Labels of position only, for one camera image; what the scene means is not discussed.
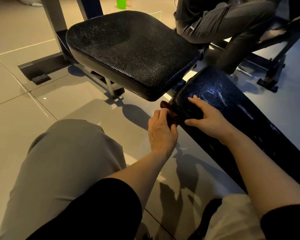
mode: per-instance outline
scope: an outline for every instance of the person's left hand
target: person's left hand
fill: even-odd
[[[173,124],[168,127],[167,114],[170,111],[166,108],[156,110],[153,118],[149,119],[149,141],[152,152],[159,153],[167,160],[176,146],[178,140],[177,126]]]

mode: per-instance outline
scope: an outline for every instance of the person's hand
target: person's hand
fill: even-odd
[[[196,95],[189,97],[188,100],[199,107],[203,112],[203,119],[185,120],[186,125],[195,126],[208,136],[218,139],[222,144],[232,139],[234,134],[239,132],[232,124],[230,124],[215,107],[201,100]]]
[[[178,139],[177,126],[173,124],[171,129],[168,127],[167,114],[170,111],[166,108],[156,110],[153,118],[149,119],[149,141],[151,150],[159,153],[166,160],[171,156]]]

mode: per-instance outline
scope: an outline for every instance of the tile floor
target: tile floor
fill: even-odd
[[[118,11],[115,0],[100,1],[105,14]],[[173,27],[173,2],[133,0],[132,10],[153,13]],[[61,3],[68,27],[83,20],[75,0]],[[259,53],[269,56],[277,49]],[[148,102],[126,91],[122,101],[113,102],[104,88],[72,66],[35,86],[17,67],[56,52],[58,46],[43,8],[0,0],[0,222],[30,143],[57,120],[77,118],[101,125],[123,146],[129,165],[150,151],[148,118],[159,108],[160,99]],[[255,69],[251,74],[241,74],[238,87],[300,149],[300,40],[287,54],[277,93],[256,85],[258,77],[264,76],[262,71]],[[212,198],[242,193],[181,128],[179,134],[177,147],[150,195],[138,239],[145,232],[155,239],[187,239]]]

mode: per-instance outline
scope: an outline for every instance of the black bench pad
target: black bench pad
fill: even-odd
[[[188,101],[197,95],[221,111],[237,129],[252,139],[277,165],[300,184],[300,151],[222,72],[204,68],[192,77],[173,98],[172,109],[184,121],[202,119],[202,111]],[[235,160],[229,149],[195,127],[181,127],[243,189]]]
[[[121,11],[73,25],[73,57],[148,101],[182,79],[200,58],[197,48],[143,12]]]

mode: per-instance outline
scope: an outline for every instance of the forearm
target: forearm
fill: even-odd
[[[300,185],[249,137],[237,131],[226,145],[233,154],[257,215],[300,204]]]
[[[138,195],[144,210],[155,181],[166,163],[165,155],[151,152],[131,166],[109,175],[127,183]]]

